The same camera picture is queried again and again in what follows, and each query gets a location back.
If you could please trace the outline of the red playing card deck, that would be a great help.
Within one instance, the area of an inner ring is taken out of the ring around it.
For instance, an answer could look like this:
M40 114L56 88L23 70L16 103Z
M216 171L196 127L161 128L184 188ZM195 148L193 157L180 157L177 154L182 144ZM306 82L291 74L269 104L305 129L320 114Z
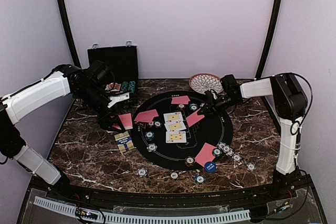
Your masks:
M122 115L119 115L118 117L125 130L130 130L133 128L131 113L122 114ZM121 127L118 125L118 121L114 121L112 130L113 131L121 130Z

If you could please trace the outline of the single blue chip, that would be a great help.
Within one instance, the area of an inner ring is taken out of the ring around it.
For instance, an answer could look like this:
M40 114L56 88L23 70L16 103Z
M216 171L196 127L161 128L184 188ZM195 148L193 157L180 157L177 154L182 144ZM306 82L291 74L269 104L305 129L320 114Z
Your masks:
M196 111L196 110L198 110L198 105L197 105L196 103L191 103L191 104L189 105L189 108L190 108L190 110L192 110L192 111Z

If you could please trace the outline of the red triangular all-in button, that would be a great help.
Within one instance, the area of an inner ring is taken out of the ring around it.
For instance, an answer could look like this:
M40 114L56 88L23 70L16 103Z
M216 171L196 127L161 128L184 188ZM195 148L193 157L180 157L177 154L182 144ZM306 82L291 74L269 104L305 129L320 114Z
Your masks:
M138 126L142 127L143 129L146 129L147 124L144 122L137 122L136 123Z

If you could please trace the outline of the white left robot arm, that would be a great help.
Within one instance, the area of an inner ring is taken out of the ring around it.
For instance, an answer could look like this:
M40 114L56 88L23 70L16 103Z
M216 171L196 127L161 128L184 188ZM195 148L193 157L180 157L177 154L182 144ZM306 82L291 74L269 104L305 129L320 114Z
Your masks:
M48 130L56 130L65 106L58 98L73 95L80 98L97 113L99 126L107 131L124 132L116 105L129 99L128 92L108 94L105 86L113 77L109 67L96 61L87 69L67 64L54 68L46 77L1 98L1 154L22 165L33 175L53 186L54 193L63 201L74 197L67 176L46 160L45 154L33 149L25 136L37 133L36 144L41 143ZM33 133L28 132L32 126Z

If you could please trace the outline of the brown white chip stack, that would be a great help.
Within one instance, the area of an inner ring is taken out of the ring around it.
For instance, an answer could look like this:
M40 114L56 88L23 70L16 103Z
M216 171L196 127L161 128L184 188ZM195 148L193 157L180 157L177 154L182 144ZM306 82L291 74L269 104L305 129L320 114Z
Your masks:
M170 178L173 179L173 180L178 179L178 173L177 173L177 172L172 172L172 173L170 174Z

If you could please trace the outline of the blue small blind button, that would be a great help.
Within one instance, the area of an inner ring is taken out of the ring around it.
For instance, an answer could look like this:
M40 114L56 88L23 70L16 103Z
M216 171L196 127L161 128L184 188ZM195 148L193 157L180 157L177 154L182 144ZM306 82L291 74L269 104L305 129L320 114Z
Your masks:
M217 170L217 166L214 162L207 162L204 165L204 169L207 173L214 173Z

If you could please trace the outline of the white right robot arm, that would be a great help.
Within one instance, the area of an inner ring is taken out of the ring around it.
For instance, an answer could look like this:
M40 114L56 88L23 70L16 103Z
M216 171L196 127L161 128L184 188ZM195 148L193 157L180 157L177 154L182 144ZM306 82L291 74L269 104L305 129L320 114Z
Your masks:
M232 74L226 75L221 78L225 94L220 96L214 91L206 91L207 101L197 114L216 113L242 103L243 99L272 96L281 127L276 171L289 175L296 169L301 126L312 103L297 80L298 77L301 76L291 72L281 73L238 84Z

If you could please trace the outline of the blue white chip stack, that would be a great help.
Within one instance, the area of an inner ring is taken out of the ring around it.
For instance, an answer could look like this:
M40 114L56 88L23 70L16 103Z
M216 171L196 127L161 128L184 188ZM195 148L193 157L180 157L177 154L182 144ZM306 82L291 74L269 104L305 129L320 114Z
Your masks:
M141 167L141 168L139 168L138 169L138 171L137 171L137 175L139 176L139 177L146 177L147 175L148 175L148 171L147 171L147 169L146 168L143 168L143 167Z

